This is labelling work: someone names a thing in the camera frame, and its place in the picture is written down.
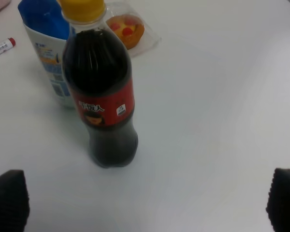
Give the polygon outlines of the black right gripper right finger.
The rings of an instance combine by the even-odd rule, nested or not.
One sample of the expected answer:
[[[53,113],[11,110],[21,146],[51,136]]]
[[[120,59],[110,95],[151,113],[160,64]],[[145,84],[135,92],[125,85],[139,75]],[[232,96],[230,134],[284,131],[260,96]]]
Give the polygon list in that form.
[[[266,212],[275,232],[290,232],[290,169],[275,169]]]

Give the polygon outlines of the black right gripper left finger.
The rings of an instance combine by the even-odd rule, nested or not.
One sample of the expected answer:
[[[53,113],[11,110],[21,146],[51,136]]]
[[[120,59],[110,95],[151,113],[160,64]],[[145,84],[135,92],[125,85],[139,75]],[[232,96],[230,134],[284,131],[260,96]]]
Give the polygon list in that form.
[[[23,232],[30,214],[23,170],[0,175],[0,232]]]

